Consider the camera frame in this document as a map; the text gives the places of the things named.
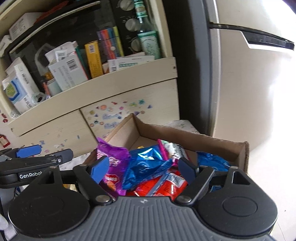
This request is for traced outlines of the white gloved hand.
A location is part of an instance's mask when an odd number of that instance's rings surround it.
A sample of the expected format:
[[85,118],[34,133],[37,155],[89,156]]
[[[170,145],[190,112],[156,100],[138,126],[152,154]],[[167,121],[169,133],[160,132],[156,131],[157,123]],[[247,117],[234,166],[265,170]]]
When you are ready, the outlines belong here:
[[0,214],[0,230],[6,230],[9,227],[9,223],[4,216]]

